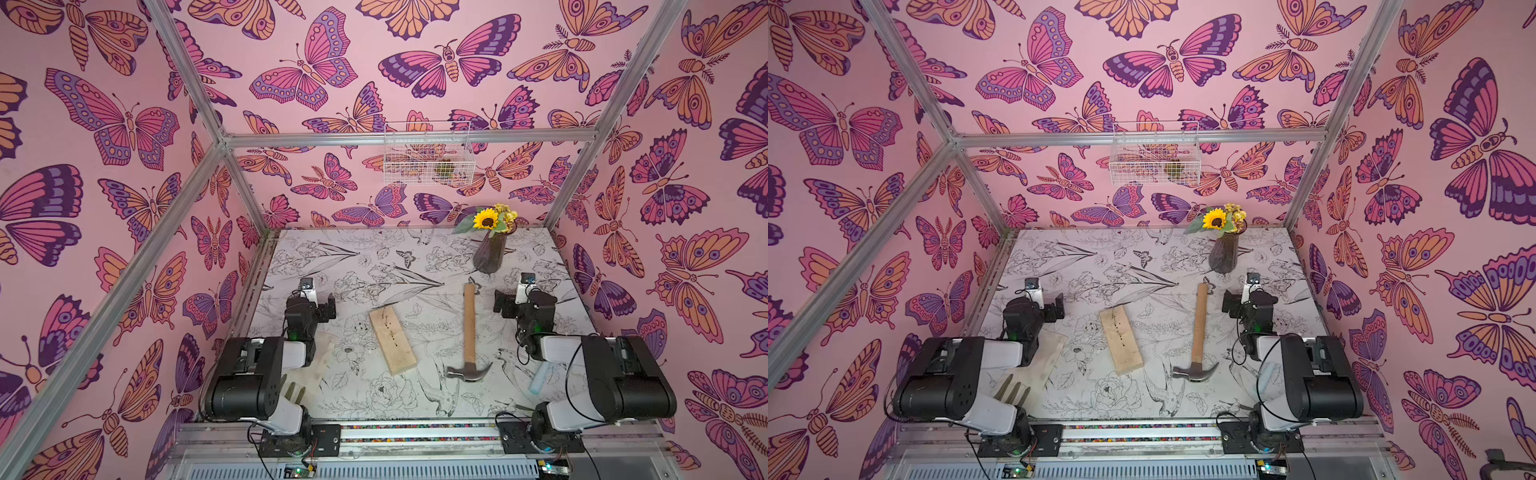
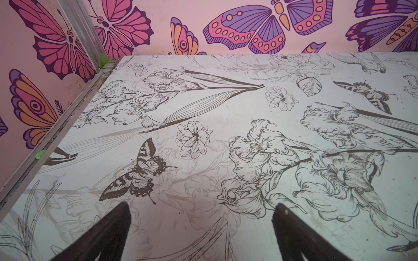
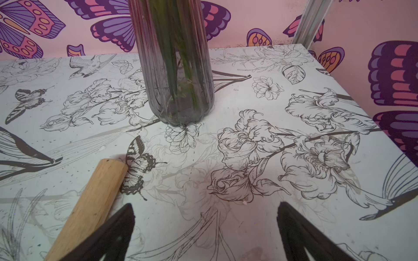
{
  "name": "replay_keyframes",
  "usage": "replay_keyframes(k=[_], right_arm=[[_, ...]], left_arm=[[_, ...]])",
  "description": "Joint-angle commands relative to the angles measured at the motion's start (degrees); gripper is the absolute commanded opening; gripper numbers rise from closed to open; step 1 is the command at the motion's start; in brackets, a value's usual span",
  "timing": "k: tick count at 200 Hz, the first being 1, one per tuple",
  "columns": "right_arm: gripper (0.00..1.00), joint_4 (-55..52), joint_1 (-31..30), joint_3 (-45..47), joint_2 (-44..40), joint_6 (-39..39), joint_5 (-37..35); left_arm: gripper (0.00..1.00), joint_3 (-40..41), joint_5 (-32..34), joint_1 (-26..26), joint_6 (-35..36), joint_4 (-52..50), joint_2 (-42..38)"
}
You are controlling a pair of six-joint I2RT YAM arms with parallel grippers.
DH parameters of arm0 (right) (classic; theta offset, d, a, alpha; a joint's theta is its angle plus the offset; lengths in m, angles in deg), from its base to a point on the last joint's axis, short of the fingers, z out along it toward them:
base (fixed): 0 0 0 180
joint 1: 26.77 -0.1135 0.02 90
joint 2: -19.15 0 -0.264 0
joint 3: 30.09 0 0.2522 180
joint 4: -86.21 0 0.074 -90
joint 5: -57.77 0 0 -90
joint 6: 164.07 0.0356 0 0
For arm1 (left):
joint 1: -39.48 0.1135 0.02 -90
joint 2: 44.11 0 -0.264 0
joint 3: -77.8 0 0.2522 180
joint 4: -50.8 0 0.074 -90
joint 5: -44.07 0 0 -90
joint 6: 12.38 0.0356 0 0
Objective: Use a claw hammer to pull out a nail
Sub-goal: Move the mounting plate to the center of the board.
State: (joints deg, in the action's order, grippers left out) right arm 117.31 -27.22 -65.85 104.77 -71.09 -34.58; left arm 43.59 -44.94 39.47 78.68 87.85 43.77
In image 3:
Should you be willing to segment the wooden handled claw hammer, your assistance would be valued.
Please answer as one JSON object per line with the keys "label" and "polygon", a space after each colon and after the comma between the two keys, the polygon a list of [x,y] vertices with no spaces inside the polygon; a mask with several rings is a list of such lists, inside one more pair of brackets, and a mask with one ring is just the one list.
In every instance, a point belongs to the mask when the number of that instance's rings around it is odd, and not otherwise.
{"label": "wooden handled claw hammer", "polygon": [[64,258],[105,222],[127,170],[127,164],[116,159],[99,161],[47,254],[47,261],[59,261]]}

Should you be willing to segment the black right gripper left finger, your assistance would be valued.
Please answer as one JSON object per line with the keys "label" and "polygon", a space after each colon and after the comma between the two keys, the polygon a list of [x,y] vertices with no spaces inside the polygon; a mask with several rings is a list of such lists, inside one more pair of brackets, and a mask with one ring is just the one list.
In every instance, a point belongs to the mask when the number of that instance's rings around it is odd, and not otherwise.
{"label": "black right gripper left finger", "polygon": [[134,227],[132,204],[127,203],[61,261],[123,261]]}

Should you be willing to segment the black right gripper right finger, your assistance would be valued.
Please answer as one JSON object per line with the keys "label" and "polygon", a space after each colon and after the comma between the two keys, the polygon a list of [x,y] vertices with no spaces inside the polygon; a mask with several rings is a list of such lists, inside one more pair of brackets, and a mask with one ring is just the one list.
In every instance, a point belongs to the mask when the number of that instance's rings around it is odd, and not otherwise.
{"label": "black right gripper right finger", "polygon": [[316,261],[353,260],[289,203],[279,205],[276,220],[288,261],[308,261],[308,255]]}

